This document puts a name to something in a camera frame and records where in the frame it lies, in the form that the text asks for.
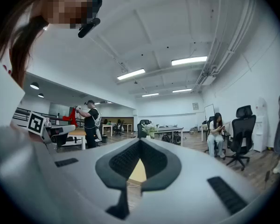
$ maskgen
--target man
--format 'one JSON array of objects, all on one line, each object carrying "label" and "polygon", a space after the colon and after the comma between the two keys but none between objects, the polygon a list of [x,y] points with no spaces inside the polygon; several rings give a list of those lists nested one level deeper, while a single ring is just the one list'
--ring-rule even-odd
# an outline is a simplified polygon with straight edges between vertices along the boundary
[{"label": "man", "polygon": [[78,113],[85,118],[84,129],[86,132],[87,146],[88,148],[93,148],[96,147],[94,135],[96,134],[97,127],[95,125],[95,120],[98,119],[99,113],[92,100],[88,100],[87,107],[90,109],[88,112],[83,112],[78,109]]}]

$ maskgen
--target black t-shirt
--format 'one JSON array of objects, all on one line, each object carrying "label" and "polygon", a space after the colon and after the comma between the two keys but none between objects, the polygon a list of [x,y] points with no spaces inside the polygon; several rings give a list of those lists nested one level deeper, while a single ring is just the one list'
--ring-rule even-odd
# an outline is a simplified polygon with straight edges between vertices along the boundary
[{"label": "black t-shirt", "polygon": [[86,128],[93,128],[93,127],[95,126],[93,118],[94,118],[94,119],[97,119],[97,118],[98,118],[98,111],[97,111],[96,109],[93,109],[93,108],[92,108],[91,110],[89,110],[88,113],[89,113],[91,116],[85,118],[85,124],[84,124],[84,126],[85,126]]}]

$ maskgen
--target black pants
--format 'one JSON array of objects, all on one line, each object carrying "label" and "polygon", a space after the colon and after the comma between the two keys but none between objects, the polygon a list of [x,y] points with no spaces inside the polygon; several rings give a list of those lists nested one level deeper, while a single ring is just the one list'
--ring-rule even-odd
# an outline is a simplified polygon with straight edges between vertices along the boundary
[{"label": "black pants", "polygon": [[96,147],[96,143],[95,143],[95,139],[94,139],[94,135],[96,134],[95,128],[92,128],[92,129],[85,128],[84,130],[86,133],[86,142],[87,142],[88,148]]}]

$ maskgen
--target potted plant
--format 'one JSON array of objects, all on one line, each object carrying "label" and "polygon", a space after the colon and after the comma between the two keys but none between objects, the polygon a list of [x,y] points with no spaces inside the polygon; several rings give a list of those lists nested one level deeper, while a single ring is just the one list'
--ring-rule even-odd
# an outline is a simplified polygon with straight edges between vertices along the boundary
[{"label": "potted plant", "polygon": [[147,138],[152,138],[154,139],[154,132],[156,131],[156,127],[153,124],[148,124],[148,125],[142,125],[142,131],[144,131],[147,134]]}]

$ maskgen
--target long hair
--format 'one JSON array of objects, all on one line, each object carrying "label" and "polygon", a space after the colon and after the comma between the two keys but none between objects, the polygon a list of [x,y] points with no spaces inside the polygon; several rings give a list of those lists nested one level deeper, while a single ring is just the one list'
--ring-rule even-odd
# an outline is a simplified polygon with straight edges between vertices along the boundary
[{"label": "long hair", "polygon": [[223,125],[221,114],[220,114],[220,113],[215,113],[214,120],[213,120],[213,122],[214,122],[214,129],[217,128],[217,119],[218,119],[219,117],[221,117],[221,121],[219,122],[219,126],[222,127],[222,125]]},{"label": "long hair", "polygon": [[14,5],[9,14],[6,14],[0,27],[0,60],[9,42],[11,42],[10,61],[12,65],[12,78],[20,87],[23,87],[26,66],[30,57],[30,48],[37,35],[43,31],[43,28],[48,26],[48,22],[42,16],[37,16],[30,19],[27,25],[14,31],[19,18],[35,1],[38,0],[20,0]]}]

